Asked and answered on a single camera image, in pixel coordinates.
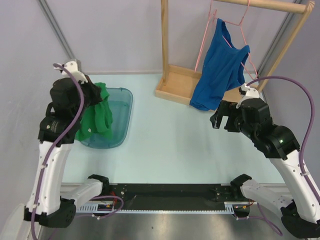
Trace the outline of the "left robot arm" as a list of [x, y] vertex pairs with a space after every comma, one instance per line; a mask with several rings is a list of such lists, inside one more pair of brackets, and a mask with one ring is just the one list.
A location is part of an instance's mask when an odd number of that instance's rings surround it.
[[38, 167], [24, 220], [48, 228], [66, 228], [77, 208], [95, 197], [107, 199], [111, 187], [107, 177], [92, 174], [76, 189], [60, 193], [66, 161], [80, 129], [82, 115], [77, 112], [81, 99], [70, 77], [56, 80], [50, 96], [52, 101], [39, 125]]

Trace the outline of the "green tank top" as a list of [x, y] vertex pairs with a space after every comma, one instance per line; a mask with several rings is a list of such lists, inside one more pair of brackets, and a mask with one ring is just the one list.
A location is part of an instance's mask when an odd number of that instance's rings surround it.
[[95, 85], [101, 88], [100, 97], [102, 99], [96, 105], [89, 106], [83, 113], [80, 121], [80, 129], [76, 132], [75, 139], [79, 142], [89, 139], [94, 134], [111, 139], [113, 114], [109, 107], [106, 84], [97, 82]]

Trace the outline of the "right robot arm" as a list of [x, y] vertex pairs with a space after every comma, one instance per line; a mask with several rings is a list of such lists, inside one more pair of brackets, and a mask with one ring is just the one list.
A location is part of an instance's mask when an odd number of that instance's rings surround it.
[[291, 197], [275, 193], [242, 174], [231, 181], [230, 194], [237, 200], [253, 200], [277, 215], [286, 230], [298, 239], [320, 236], [320, 205], [302, 175], [300, 145], [293, 132], [273, 122], [267, 103], [260, 98], [242, 103], [221, 101], [210, 122], [219, 129], [227, 117], [225, 130], [242, 133], [270, 160], [282, 176]]

